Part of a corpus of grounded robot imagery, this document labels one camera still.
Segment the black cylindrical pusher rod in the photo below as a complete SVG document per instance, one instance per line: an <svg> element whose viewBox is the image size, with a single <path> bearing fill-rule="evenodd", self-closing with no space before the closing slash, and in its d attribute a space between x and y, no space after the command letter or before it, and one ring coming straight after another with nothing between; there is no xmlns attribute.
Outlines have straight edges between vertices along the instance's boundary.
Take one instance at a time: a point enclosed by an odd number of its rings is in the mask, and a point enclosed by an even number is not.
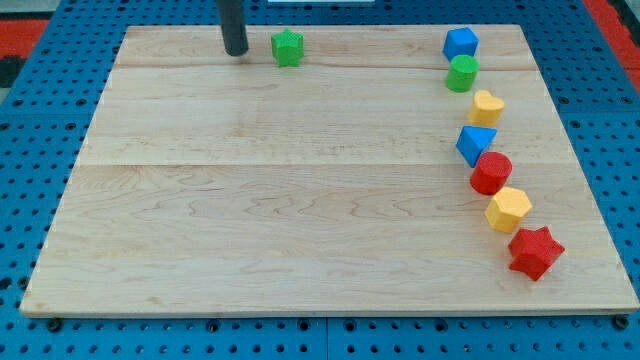
<svg viewBox="0 0 640 360"><path fill-rule="evenodd" d="M225 51L242 56L249 50L242 0L216 0Z"/></svg>

